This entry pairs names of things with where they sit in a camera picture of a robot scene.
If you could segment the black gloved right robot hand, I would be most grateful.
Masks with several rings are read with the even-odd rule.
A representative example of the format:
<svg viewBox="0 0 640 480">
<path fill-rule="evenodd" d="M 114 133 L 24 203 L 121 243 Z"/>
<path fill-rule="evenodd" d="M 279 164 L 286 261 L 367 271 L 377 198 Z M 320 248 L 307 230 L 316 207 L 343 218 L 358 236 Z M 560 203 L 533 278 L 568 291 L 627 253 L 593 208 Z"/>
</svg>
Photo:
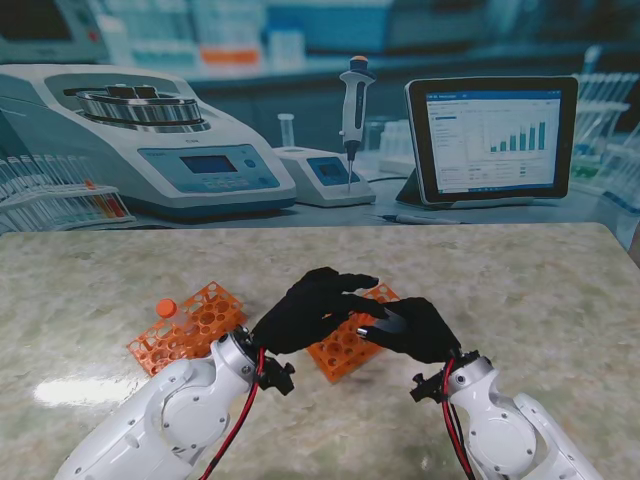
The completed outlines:
<svg viewBox="0 0 640 480">
<path fill-rule="evenodd" d="M 425 364 L 446 362 L 461 351 L 461 344 L 436 307 L 422 297 L 378 303 L 361 298 L 354 309 L 376 318 L 361 329 L 368 342 L 409 355 Z"/>
</svg>

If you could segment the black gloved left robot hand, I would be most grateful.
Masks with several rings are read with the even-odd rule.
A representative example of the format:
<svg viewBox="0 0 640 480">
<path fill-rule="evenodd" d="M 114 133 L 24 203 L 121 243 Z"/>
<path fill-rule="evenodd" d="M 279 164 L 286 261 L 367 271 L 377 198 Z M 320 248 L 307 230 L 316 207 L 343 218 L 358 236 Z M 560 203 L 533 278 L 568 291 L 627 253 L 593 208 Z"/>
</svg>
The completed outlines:
<svg viewBox="0 0 640 480">
<path fill-rule="evenodd" d="M 252 340 L 274 355 L 290 354 L 324 340 L 353 313 L 384 318 L 382 304 L 355 293 L 378 283 L 376 277 L 330 267 L 310 270 L 259 320 Z"/>
</svg>

